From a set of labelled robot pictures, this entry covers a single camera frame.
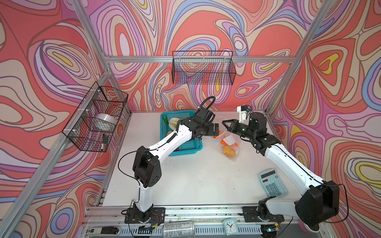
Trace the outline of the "clear zip top bag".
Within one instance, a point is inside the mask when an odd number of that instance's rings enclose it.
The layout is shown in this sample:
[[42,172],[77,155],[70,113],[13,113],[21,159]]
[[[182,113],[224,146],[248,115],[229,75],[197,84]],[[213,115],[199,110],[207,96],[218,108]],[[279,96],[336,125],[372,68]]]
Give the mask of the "clear zip top bag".
[[[240,154],[240,142],[238,141],[239,137],[232,132],[229,132],[225,126],[222,124],[223,121],[227,120],[225,117],[216,117],[214,119],[214,123],[218,124],[219,128],[218,131],[221,131],[221,135],[218,136],[216,139],[213,138],[213,146],[212,149],[215,154],[218,156],[224,156],[225,158],[229,159],[231,162],[235,163],[239,157]],[[228,158],[226,157],[223,152],[223,145],[220,144],[220,142],[224,140],[227,143],[237,143],[239,146],[238,147],[232,147],[236,151],[236,157],[235,158]]]

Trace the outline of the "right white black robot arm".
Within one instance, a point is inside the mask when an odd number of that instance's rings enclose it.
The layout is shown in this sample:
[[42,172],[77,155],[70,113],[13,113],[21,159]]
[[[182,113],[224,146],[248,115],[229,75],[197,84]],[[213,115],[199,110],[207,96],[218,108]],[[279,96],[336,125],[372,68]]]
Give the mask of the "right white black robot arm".
[[276,215],[297,217],[306,229],[316,233],[326,220],[338,215],[339,185],[325,181],[299,162],[274,135],[267,131],[267,119],[263,113],[242,112],[239,119],[224,120],[228,132],[249,142],[258,153],[280,168],[293,182],[301,197],[298,200],[282,199],[275,195],[262,199],[258,204],[258,218],[269,220]]

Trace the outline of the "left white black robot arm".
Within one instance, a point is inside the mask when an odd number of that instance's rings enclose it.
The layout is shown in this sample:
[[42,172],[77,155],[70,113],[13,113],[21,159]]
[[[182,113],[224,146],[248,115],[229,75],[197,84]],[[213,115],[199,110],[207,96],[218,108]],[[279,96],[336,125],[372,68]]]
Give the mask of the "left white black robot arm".
[[215,114],[209,108],[200,107],[195,113],[175,124],[175,129],[158,143],[135,151],[133,164],[134,179],[138,182],[138,200],[126,214],[127,222],[152,222],[154,215],[153,190],[162,177],[161,164],[182,144],[203,136],[218,135],[218,124],[214,124]]

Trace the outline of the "brown potato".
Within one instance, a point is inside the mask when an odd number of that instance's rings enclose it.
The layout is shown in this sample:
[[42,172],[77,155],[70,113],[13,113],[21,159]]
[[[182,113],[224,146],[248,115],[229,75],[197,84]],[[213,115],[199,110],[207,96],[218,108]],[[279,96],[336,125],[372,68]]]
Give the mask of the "brown potato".
[[225,145],[222,149],[223,154],[228,158],[235,158],[236,151],[229,145]]

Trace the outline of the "teal plastic basket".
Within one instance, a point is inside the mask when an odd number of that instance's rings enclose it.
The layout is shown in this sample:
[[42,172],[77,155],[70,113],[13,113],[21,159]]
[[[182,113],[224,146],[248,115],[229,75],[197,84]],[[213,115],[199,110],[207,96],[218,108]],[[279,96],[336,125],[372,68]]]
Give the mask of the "teal plastic basket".
[[[160,141],[164,140],[165,142],[168,140],[167,133],[173,132],[172,129],[170,129],[169,125],[166,125],[163,121],[163,116],[166,116],[168,121],[171,118],[180,118],[185,119],[190,116],[192,116],[195,113],[195,111],[192,110],[184,110],[184,111],[172,111],[172,112],[165,112],[162,113],[160,116]],[[186,136],[176,136],[171,142],[170,145],[178,145],[178,148],[175,149],[169,156],[181,156],[181,155],[189,155],[189,154],[195,154],[198,151],[202,150],[203,145],[202,141],[199,139],[191,140],[189,139],[186,141]]]

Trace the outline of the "orange carrot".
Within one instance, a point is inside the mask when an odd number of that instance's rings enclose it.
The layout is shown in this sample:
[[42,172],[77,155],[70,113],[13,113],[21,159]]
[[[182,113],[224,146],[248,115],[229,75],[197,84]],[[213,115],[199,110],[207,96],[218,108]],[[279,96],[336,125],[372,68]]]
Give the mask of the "orange carrot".
[[220,142],[221,145],[223,146],[231,146],[231,147],[238,147],[239,145],[237,143],[227,143],[226,141],[222,140]]

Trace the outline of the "green lettuce leaf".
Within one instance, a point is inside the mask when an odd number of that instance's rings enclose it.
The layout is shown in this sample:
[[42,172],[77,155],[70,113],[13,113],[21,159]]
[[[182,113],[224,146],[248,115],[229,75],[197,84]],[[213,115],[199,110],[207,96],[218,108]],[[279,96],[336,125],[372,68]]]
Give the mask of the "green lettuce leaf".
[[179,121],[181,121],[180,118],[171,118],[168,125],[172,130],[175,130]]

